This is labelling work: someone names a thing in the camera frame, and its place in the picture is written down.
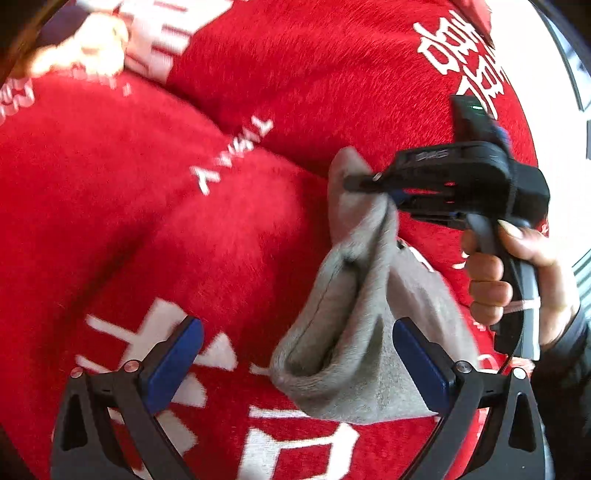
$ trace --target blue gripper pad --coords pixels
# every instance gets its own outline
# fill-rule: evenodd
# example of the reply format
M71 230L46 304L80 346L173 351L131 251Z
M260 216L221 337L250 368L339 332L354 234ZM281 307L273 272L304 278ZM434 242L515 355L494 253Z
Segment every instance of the blue gripper pad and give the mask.
M394 323L392 340L427 408L445 415L452 403L456 379L452 359L439 344L429 342L407 317Z
M139 376L142 400L152 415L168 407L203 345L203 325L187 316L143 361Z

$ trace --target screw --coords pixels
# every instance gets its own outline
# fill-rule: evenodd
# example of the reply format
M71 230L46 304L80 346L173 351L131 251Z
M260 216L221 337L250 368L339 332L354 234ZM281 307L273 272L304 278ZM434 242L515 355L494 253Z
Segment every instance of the screw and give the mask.
M456 370L460 373L468 374L472 371L472 366L468 362L460 360L456 363Z
M139 370L139 362L137 360L130 360L123 366L123 370L129 374L137 372Z
M513 375L515 375L520 380L524 380L525 377L527 377L527 374L525 373L525 370L523 370L522 368L514 368L513 369Z
M84 370L82 370L82 367L75 367L70 372L70 376L72 378L80 378L83 373L84 373Z

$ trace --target gray sock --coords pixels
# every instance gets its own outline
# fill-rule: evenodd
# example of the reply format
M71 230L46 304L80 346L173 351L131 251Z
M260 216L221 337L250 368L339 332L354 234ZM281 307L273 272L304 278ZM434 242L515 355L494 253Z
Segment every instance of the gray sock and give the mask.
M344 190L345 175L370 172L350 147L330 166L334 247L270 366L275 386L308 415L358 424L433 415L392 344L396 319L412 318L452 359L478 367L476 344L440 274L397 242L394 203Z

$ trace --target fingernail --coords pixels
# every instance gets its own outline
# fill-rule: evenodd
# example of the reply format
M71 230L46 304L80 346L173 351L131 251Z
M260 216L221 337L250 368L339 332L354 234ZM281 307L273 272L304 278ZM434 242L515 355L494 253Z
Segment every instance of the fingernail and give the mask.
M523 238L523 232L512 223L506 222L504 220L499 220L499 225L501 225L503 227L503 230L513 238Z

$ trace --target red blanket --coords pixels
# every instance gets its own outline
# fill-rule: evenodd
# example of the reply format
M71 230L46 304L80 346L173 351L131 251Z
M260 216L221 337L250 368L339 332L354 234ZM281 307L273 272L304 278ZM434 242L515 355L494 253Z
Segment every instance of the red blanket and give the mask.
M396 149L450 140L447 95L471 81L464 66L492 62L475 40L455 49L466 64L452 40L429 44L425 31L451 28L440 18L469 27L443 0L412 3L235 2L168 75L213 121L129 73L115 88L34 83L36 104L0 128L0 421L41 480L72 367L143 358L185 312L203 319L205 346L159 419L198 478L397 478L409 464L433 419L308 419L264 369L330 248L334 153L353 144L381 168ZM445 61L460 71L441 74ZM534 163L509 83L482 71L503 90L483 103ZM401 236L468 304L457 233L404 218ZM489 334L475 335L494 368Z

